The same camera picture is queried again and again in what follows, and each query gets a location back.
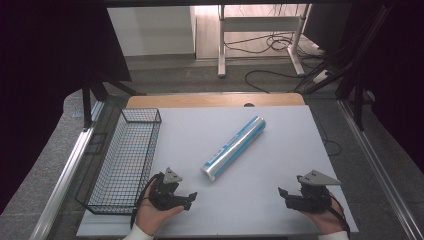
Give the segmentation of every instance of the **white wall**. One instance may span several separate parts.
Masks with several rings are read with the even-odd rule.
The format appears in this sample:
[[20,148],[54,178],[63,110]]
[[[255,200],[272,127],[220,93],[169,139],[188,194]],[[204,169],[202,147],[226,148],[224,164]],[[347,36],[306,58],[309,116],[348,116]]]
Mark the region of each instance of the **white wall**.
[[194,53],[194,7],[110,8],[124,56]]

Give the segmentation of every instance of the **table leg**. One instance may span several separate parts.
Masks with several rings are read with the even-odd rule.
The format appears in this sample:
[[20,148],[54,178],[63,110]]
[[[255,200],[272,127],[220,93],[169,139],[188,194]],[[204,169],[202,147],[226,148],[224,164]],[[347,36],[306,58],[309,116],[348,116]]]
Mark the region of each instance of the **table leg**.
[[219,6],[221,11],[219,14],[219,56],[218,56],[218,76],[225,77],[225,45],[224,45],[224,8],[225,5]]
[[294,69],[296,70],[296,73],[298,76],[305,75],[305,71],[303,71],[302,64],[299,61],[299,58],[297,56],[297,45],[299,44],[300,35],[303,31],[303,26],[305,25],[306,15],[308,14],[309,4],[306,4],[305,10],[303,11],[302,15],[300,16],[299,24],[297,25],[296,32],[294,34],[293,44],[290,45],[289,48],[287,48],[287,51],[289,53],[289,56],[293,62]]

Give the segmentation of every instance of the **cable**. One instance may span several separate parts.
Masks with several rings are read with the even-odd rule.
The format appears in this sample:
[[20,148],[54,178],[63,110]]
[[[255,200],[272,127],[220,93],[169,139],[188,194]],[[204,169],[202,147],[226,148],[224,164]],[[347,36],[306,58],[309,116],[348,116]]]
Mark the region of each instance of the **cable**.
[[243,13],[243,11],[241,10],[241,5],[239,5],[239,11],[241,12],[241,15],[243,15],[243,17],[244,17],[244,13]]
[[[259,54],[259,53],[263,53],[268,51],[269,49],[273,49],[275,51],[281,51],[284,50],[286,48],[288,48],[289,44],[291,43],[291,39],[281,36],[283,34],[289,34],[289,33],[278,33],[278,34],[269,34],[269,35],[265,35],[265,36],[260,36],[260,37],[255,37],[255,38],[250,38],[250,39],[245,39],[245,40],[240,40],[240,41],[235,41],[235,42],[224,42],[224,45],[228,48],[228,49],[232,49],[232,50],[237,50],[237,51],[242,51],[242,52],[247,52],[247,53],[255,53],[255,54]],[[237,44],[237,43],[244,43],[244,42],[249,42],[249,41],[254,41],[254,40],[259,40],[259,39],[263,39],[263,38],[267,38],[266,39],[266,43],[268,45],[268,47],[264,50],[261,51],[249,51],[246,49],[241,49],[241,48],[234,48],[234,47],[230,47],[229,45],[231,44]],[[282,43],[282,42],[287,42],[287,44],[285,44],[282,48],[276,48],[274,47],[274,44],[276,43]]]
[[308,75],[306,75],[302,81],[300,81],[300,83],[293,89],[293,92],[297,92],[300,93],[298,91],[298,89],[300,89],[303,85],[307,84],[308,82],[312,82],[313,81],[313,76],[316,76],[317,74],[319,74],[319,72],[323,69],[325,69],[325,67],[327,66],[327,63],[325,61],[321,62],[318,66],[316,66],[314,69],[312,69],[311,72],[309,72]]
[[339,143],[337,143],[336,141],[332,141],[332,140],[329,140],[329,139],[328,139],[327,132],[325,131],[324,127],[322,126],[321,121],[318,119],[318,116],[315,114],[315,112],[312,110],[312,108],[309,108],[309,109],[311,110],[311,113],[312,113],[312,116],[313,116],[313,117],[314,117],[314,119],[315,119],[315,122],[317,123],[317,125],[319,126],[319,128],[321,128],[322,133],[323,133],[323,135],[324,135],[324,138],[322,138],[322,139],[321,139],[321,140],[322,140],[322,142],[324,143],[324,147],[327,145],[327,143],[333,143],[333,144],[336,144],[336,146],[338,147],[338,151],[337,151],[336,153],[328,153],[328,152],[327,152],[327,155],[328,155],[329,157],[339,155],[339,154],[342,152],[342,147],[341,147],[341,146],[340,146],[340,144],[339,144]]
[[297,16],[297,10],[299,9],[299,4],[296,4],[296,12],[294,13],[295,16]]
[[338,220],[339,220],[339,222],[340,222],[340,224],[342,225],[342,228],[347,232],[347,238],[349,238],[350,239],[350,227],[349,227],[349,224],[347,223],[347,221],[346,221],[346,217],[345,217],[345,215],[343,214],[340,214],[340,213],[338,213],[334,208],[332,208],[332,207],[328,207],[327,208],[327,210],[331,213],[331,214],[333,214]]
[[261,73],[270,73],[270,74],[275,74],[275,75],[279,75],[279,76],[283,76],[283,77],[289,77],[289,78],[303,78],[303,76],[302,76],[302,77],[299,77],[299,76],[290,76],[290,75],[287,75],[287,74],[277,73],[277,72],[272,72],[272,71],[267,71],[267,70],[253,70],[253,71],[248,72],[248,73],[244,76],[244,81],[246,82],[246,84],[247,84],[247,85],[249,85],[249,86],[251,86],[251,87],[253,87],[253,88],[256,88],[256,89],[258,89],[258,90],[260,90],[260,91],[262,91],[262,92],[265,92],[265,93],[270,93],[270,92],[269,92],[268,90],[265,90],[265,89],[263,89],[263,88],[260,88],[260,87],[258,87],[258,86],[253,85],[252,83],[250,83],[250,82],[247,80],[247,77],[248,77],[250,74],[252,74],[252,73],[257,73],[257,72],[261,72]]
[[280,10],[278,10],[278,15],[277,16],[280,16],[281,15],[281,9],[283,8],[283,4],[280,4]]
[[317,57],[317,58],[321,58],[324,59],[324,56],[322,54],[320,55],[315,55],[315,54],[310,54],[307,53],[305,50],[302,49],[302,47],[300,47],[299,45],[297,45],[297,53],[300,53],[300,55],[303,56],[307,56],[307,57]]
[[377,16],[377,13],[378,13],[378,9],[371,12],[368,15],[368,18],[363,21],[362,26],[357,30],[356,34],[353,37],[351,37],[338,50],[332,53],[326,53],[325,55],[323,55],[323,58],[326,61],[332,62],[334,65],[337,65],[339,67],[343,67],[344,65],[348,64],[349,59],[352,57],[353,51],[355,50],[355,46],[360,44],[361,38],[372,25],[372,22],[373,22],[372,20],[375,19],[375,17]]
[[271,14],[272,10],[274,10],[274,15],[275,15],[275,7],[277,6],[277,4],[274,4],[272,9],[268,12],[267,16],[269,16],[269,14]]
[[300,62],[302,63],[302,65],[304,65],[307,68],[316,68],[317,66],[310,66],[308,64],[305,63],[305,59],[322,59],[320,57],[301,57],[300,58]]

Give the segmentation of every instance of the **gray floor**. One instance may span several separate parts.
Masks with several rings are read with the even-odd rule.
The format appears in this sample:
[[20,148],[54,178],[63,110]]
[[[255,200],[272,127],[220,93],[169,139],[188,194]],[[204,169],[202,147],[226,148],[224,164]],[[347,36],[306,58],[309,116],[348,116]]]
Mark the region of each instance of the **gray floor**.
[[[217,76],[216,61],[194,61],[192,58],[128,58],[133,83],[126,83],[148,94],[199,92],[257,92],[246,85],[244,75],[251,70],[270,70],[294,74],[287,59],[228,61],[226,78]],[[251,76],[258,86],[272,92],[292,90],[299,80],[258,73]],[[398,216],[377,181],[375,173],[356,141],[341,108],[334,97],[337,82],[311,95],[304,95],[315,115],[330,160],[348,200],[360,233],[352,239],[408,239]],[[107,85],[112,95],[122,91]],[[0,217],[1,239],[28,239],[36,225],[55,183],[72,151],[83,126],[81,93],[70,95],[64,113],[34,168]],[[365,132],[380,156],[396,188],[413,212],[416,222],[424,226],[424,175],[381,126],[370,105],[364,106]],[[49,239],[77,239],[84,208],[74,200],[71,187]],[[293,239],[314,239],[295,237]]]

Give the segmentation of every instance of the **hand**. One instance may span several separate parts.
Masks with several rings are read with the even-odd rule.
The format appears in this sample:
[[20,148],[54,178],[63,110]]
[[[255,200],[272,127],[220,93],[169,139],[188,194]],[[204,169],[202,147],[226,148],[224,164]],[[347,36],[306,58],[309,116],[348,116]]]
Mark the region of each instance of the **hand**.
[[150,189],[152,188],[155,181],[156,180],[153,180],[149,187],[147,187],[144,194],[144,199],[140,203],[135,220],[137,226],[143,230],[144,233],[150,236],[153,236],[162,223],[165,222],[168,218],[177,215],[184,210],[183,206],[174,207],[167,211],[160,211],[156,209],[148,199]]
[[[340,215],[343,214],[343,207],[337,203],[334,198],[334,195],[330,192],[331,195],[331,207],[336,210]],[[324,213],[310,213],[310,212],[301,212],[309,217],[322,234],[327,235],[331,233],[345,231],[342,227],[340,221],[329,211],[325,211]]]

